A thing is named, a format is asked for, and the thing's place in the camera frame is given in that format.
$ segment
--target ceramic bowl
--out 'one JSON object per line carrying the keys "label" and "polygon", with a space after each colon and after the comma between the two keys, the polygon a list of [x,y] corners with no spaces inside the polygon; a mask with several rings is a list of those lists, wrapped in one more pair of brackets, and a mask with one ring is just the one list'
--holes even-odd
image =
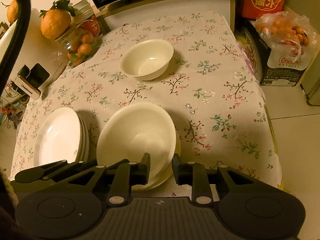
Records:
{"label": "ceramic bowl", "polygon": [[151,80],[164,73],[173,56],[172,45],[164,40],[148,40],[132,46],[122,58],[120,69],[139,80]]}
{"label": "ceramic bowl", "polygon": [[[178,133],[176,132],[176,149],[174,153],[177,153],[179,156],[181,154],[181,142]],[[159,174],[158,176],[153,177],[153,179],[149,179],[148,184],[146,185],[134,185],[132,186],[132,191],[140,191],[140,190],[148,190],[153,189],[155,187],[160,186],[162,183],[166,182],[173,175],[172,164],[170,163],[168,168],[165,170],[163,174]]]}
{"label": "ceramic bowl", "polygon": [[149,180],[163,174],[176,148],[176,130],[169,114],[152,103],[135,103],[116,112],[98,139],[97,161],[106,167],[128,159],[140,162],[150,154]]}

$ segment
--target tile floor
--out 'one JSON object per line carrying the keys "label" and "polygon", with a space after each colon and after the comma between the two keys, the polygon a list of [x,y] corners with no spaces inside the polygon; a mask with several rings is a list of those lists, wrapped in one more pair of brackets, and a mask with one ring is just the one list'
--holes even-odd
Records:
{"label": "tile floor", "polygon": [[[300,87],[262,87],[288,190],[306,208],[301,240],[320,239],[320,106],[309,106]],[[15,130],[0,127],[0,166],[10,174]]]}

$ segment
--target black cable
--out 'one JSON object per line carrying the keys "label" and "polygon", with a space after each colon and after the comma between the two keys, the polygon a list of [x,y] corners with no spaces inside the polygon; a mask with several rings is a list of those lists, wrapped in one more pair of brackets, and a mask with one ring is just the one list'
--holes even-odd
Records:
{"label": "black cable", "polygon": [[27,33],[30,14],[31,3],[30,0],[17,0],[19,6],[19,13],[17,25],[10,40],[10,44],[0,63],[0,91],[2,92],[6,82],[10,76],[12,68],[20,53],[24,38]]}
{"label": "black cable", "polygon": [[2,5],[5,7],[5,8],[7,8],[9,5],[6,5],[6,4],[4,4],[3,2],[0,2],[0,3],[2,3]]}
{"label": "black cable", "polygon": [[11,97],[11,98],[15,98],[15,97],[17,97],[17,96],[21,96],[21,94],[19,94],[18,92],[16,92],[17,95],[14,96],[14,97],[12,97],[12,96],[10,95],[10,93],[7,92],[7,90],[5,89],[5,87],[4,87],[4,91],[5,91],[5,92],[7,93],[7,95],[8,95],[9,97]]}

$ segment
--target floor tile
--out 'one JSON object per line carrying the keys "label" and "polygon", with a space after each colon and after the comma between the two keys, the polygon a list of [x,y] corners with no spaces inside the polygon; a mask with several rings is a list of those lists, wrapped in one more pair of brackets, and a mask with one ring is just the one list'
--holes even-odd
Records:
{"label": "floor tile", "polygon": [[306,209],[301,240],[320,234],[320,115],[272,120],[283,179]]}
{"label": "floor tile", "polygon": [[320,106],[309,106],[299,86],[262,86],[271,119],[320,114]]}

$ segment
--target white plate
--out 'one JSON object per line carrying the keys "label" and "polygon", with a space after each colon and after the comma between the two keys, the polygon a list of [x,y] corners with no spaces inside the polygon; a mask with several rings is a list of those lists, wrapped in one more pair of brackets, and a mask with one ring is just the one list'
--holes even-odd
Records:
{"label": "white plate", "polygon": [[[176,131],[176,135],[177,135],[177,142],[176,142],[176,149],[175,149],[174,153],[177,153],[180,156],[181,142],[180,142],[180,138],[179,138],[177,131]],[[149,183],[146,185],[134,185],[132,187],[132,190],[133,191],[146,190],[146,189],[152,189],[152,188],[158,187],[159,185],[164,183],[166,180],[168,180],[172,176],[172,174],[173,174],[172,164],[170,163],[169,167],[166,169],[166,171],[164,172],[163,175],[156,177],[153,181],[149,180]]]}
{"label": "white plate", "polygon": [[88,129],[87,129],[87,125],[85,124],[85,121],[83,120],[83,118],[81,116],[79,116],[79,117],[80,117],[80,119],[82,120],[82,122],[84,124],[85,149],[84,149],[84,157],[83,157],[82,161],[86,162],[88,160],[89,149],[90,149],[89,132],[88,132]]}
{"label": "white plate", "polygon": [[81,124],[74,110],[55,110],[42,124],[35,144],[34,166],[76,160],[81,148]]}
{"label": "white plate", "polygon": [[78,114],[80,123],[81,123],[81,150],[80,150],[80,154],[77,155],[76,161],[83,161],[83,156],[84,156],[84,150],[85,150],[85,130],[84,130],[84,124],[82,119],[80,118],[80,115]]}

